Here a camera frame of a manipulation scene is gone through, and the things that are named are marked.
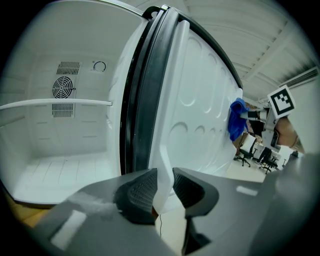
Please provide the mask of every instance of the black rubber seal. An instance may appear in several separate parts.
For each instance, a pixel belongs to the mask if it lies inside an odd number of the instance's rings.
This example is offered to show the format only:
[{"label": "black rubber seal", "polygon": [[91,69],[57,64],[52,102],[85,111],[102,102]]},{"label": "black rubber seal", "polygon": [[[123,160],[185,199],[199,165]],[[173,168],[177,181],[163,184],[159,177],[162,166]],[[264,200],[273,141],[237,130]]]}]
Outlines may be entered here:
[{"label": "black rubber seal", "polygon": [[142,70],[133,137],[133,172],[148,169],[158,104],[178,16],[172,8],[164,13]]},{"label": "black rubber seal", "polygon": [[146,10],[144,11],[144,13],[142,14],[142,17],[144,17],[144,18],[147,19],[147,20],[152,20],[152,19],[153,19],[152,13],[154,13],[154,12],[159,13],[160,10],[161,10],[160,7],[150,6],[148,9],[146,9]]},{"label": "black rubber seal", "polygon": [[177,13],[179,14],[179,22],[181,21],[187,21],[190,23],[190,29],[195,32],[198,36],[200,36],[214,51],[218,56],[221,58],[221,60],[224,62],[226,67],[229,69],[231,75],[233,76],[236,84],[240,89],[243,89],[242,82],[240,80],[240,77],[232,64],[231,60],[229,59],[228,55],[225,53],[225,51],[221,48],[221,46],[217,43],[217,41],[194,19],[187,16],[183,12],[181,12],[178,9],[175,9]]},{"label": "black rubber seal", "polygon": [[126,78],[120,116],[119,154],[121,175],[133,172],[133,134],[135,129],[135,114],[137,109],[137,96],[140,88],[141,70],[145,65],[145,58],[148,55],[150,42],[163,14],[164,11],[161,10],[157,14],[155,20],[149,20],[134,51]]}]

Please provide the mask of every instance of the desk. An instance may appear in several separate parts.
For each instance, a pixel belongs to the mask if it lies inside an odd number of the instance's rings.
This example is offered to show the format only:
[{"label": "desk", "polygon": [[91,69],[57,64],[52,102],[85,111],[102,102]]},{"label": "desk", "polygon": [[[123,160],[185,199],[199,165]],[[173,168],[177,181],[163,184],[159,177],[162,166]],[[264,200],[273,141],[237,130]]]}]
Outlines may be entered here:
[{"label": "desk", "polygon": [[264,149],[265,149],[264,145],[262,145],[261,143],[255,143],[253,146],[253,149],[252,149],[252,152],[255,152],[253,155],[253,158],[259,159],[259,157],[260,157],[262,151],[264,151]]},{"label": "desk", "polygon": [[[253,146],[252,152],[254,152],[255,149],[256,149],[256,152],[254,153],[253,158],[259,159],[262,151],[264,151],[264,149],[265,149],[265,146],[261,143],[255,143]],[[272,159],[272,157],[275,157],[276,159],[279,160],[281,158],[281,155],[279,153],[277,153],[276,151],[272,150],[270,159]]]}]

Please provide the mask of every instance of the ventilation grille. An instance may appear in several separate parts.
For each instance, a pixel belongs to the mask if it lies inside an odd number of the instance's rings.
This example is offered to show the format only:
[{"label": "ventilation grille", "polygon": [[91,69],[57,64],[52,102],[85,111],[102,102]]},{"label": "ventilation grille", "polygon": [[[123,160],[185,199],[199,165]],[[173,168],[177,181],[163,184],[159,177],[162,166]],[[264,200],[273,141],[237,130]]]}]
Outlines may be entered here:
[{"label": "ventilation grille", "polygon": [[77,75],[80,68],[80,62],[62,61],[59,64],[57,75]]},{"label": "ventilation grille", "polygon": [[303,75],[299,75],[297,78],[283,83],[281,86],[284,86],[286,84],[290,88],[290,87],[293,87],[293,86],[295,86],[297,84],[300,84],[300,83],[302,83],[304,81],[307,81],[309,79],[315,78],[318,74],[319,74],[318,73],[318,69],[317,68],[312,68],[310,71],[307,71]]},{"label": "ventilation grille", "polygon": [[71,118],[74,115],[74,105],[72,103],[52,104],[52,115],[54,118]]},{"label": "ventilation grille", "polygon": [[54,82],[52,93],[56,99],[66,99],[73,90],[75,88],[73,88],[71,79],[67,76],[62,76]]}]

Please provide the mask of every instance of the cable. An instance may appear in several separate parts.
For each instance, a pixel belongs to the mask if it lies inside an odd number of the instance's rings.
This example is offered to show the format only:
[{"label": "cable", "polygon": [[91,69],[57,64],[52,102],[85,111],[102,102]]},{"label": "cable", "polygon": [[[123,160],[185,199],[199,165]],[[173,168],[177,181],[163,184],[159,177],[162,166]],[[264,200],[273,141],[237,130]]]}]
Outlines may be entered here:
[{"label": "cable", "polygon": [[161,219],[161,215],[159,215],[159,217],[160,217],[160,222],[161,222],[161,224],[160,224],[160,237],[161,237],[161,228],[162,228],[162,219]]}]

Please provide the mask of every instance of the white ceiling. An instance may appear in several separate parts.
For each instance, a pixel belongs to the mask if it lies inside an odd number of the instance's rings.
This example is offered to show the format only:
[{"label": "white ceiling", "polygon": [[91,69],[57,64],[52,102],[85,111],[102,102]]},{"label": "white ceiling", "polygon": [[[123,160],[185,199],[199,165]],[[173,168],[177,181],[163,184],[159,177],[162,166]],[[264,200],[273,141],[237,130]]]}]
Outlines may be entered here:
[{"label": "white ceiling", "polygon": [[166,4],[189,14],[221,45],[257,101],[313,68],[315,57],[300,28],[271,0],[122,0],[142,11]]}]

